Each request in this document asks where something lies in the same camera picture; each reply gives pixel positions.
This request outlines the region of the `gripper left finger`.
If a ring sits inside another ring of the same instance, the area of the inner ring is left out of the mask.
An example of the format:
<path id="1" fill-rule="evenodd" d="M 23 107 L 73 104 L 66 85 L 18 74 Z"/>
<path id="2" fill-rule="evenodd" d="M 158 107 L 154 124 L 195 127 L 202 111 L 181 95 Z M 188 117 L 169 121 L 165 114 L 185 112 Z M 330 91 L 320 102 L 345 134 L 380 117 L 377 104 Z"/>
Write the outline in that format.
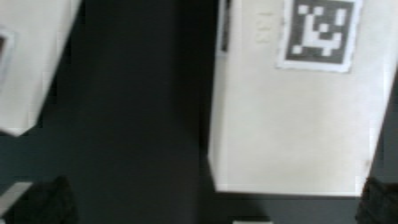
<path id="1" fill-rule="evenodd" d="M 67 178 L 16 182 L 0 193 L 0 224 L 78 224 Z"/>

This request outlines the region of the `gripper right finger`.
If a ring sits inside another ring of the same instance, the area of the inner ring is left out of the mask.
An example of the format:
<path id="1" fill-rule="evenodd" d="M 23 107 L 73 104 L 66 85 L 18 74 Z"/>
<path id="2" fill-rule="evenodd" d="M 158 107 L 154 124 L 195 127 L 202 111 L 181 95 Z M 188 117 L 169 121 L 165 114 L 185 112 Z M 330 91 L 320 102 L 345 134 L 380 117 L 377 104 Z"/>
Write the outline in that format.
<path id="1" fill-rule="evenodd" d="M 398 183 L 366 180 L 355 214 L 357 224 L 398 224 Z"/>

